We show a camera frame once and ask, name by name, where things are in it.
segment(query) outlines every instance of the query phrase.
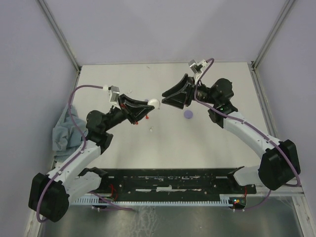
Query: light blue towel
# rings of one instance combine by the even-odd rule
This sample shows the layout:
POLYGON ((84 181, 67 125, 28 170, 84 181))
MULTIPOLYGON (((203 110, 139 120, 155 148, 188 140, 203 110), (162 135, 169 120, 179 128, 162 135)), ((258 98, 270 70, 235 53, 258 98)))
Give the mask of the light blue towel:
MULTIPOLYGON (((84 135, 88 130, 86 122, 78 118, 78 114, 74 106, 71 106, 71 114, 84 135)), ((53 128, 53 151, 56 152, 54 159, 57 162, 64 162, 72 153, 78 149, 82 143, 82 137, 74 126, 68 114, 68 106, 63 110, 56 126, 53 128)))

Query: gray floor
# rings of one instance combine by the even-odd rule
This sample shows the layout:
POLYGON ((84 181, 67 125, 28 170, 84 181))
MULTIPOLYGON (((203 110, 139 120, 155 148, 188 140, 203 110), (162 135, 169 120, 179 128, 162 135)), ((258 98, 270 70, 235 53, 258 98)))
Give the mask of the gray floor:
MULTIPOLYGON (((261 198, 248 198, 249 206, 261 198)), ((293 202, 270 198, 262 207, 233 213, 223 207, 146 207, 137 212, 72 206, 57 223, 42 225, 40 237, 303 237, 293 202)))

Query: black and white robotic arm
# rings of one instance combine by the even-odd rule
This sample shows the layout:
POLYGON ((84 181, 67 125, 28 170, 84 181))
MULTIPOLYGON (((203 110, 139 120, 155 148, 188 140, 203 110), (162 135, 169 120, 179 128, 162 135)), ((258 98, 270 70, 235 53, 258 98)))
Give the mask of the black and white robotic arm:
POLYGON ((204 104, 213 104, 213 107, 208 106, 211 120, 240 138, 261 159, 261 164, 258 166, 242 166, 230 173, 228 178, 232 182, 236 182, 240 186, 263 184, 270 190, 276 190, 293 179, 295 177, 293 170, 279 152, 279 148, 285 153, 297 174, 299 174, 301 170, 295 144, 290 140, 283 142, 257 129, 247 121, 230 102, 234 92, 229 80, 218 79, 211 87, 198 83, 198 79, 202 76, 206 65, 205 60, 199 63, 192 60, 189 66, 194 72, 194 76, 189 77, 188 74, 185 74, 178 84, 162 94, 165 97, 162 103, 179 109, 189 106, 192 100, 204 104))
POLYGON ((61 165, 46 175, 38 173, 33 178, 29 208, 37 210, 40 196, 50 182, 40 201, 39 213, 53 222, 64 216, 72 202, 97 189, 101 182, 106 182, 105 171, 86 167, 109 147, 113 135, 107 131, 126 119, 131 124, 137 124, 150 111, 160 106, 157 99, 137 101, 125 94, 119 95, 118 87, 105 88, 109 90, 110 103, 113 106, 107 114, 95 110, 87 115, 88 135, 85 148, 82 149, 82 144, 61 165))

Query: gray wall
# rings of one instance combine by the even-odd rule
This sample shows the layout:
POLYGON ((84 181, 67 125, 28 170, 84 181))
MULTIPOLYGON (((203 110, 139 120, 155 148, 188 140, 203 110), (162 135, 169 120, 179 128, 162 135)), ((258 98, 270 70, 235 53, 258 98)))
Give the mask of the gray wall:
POLYGON ((285 0, 46 0, 81 65, 250 62, 285 0))
POLYGON ((75 71, 35 0, 0 1, 0 32, 0 236, 21 237, 75 71))
POLYGON ((316 1, 299 0, 259 67, 277 130, 298 148, 302 183, 316 218, 316 1))

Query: purple circle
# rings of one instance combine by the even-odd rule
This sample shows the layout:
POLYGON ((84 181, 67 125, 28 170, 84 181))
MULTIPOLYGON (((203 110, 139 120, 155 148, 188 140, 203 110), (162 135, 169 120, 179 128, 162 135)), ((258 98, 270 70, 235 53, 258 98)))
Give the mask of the purple circle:
POLYGON ((191 110, 185 110, 184 113, 183 113, 184 117, 186 119, 192 119, 193 117, 193 112, 191 110))

